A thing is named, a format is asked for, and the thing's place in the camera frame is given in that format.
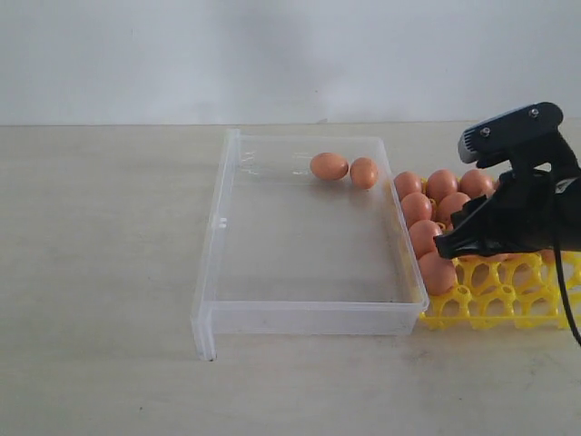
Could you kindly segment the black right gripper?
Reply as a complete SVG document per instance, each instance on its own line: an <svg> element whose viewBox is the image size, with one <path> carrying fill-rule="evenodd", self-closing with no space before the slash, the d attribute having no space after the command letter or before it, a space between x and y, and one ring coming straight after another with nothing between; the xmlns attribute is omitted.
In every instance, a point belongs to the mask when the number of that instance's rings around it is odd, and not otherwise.
<svg viewBox="0 0 581 436"><path fill-rule="evenodd" d="M553 181L538 172L523 202L509 196L512 183L482 195L450 215L453 231L434 237L440 257L456 259L532 253L558 246L580 250L580 178Z"/></svg>

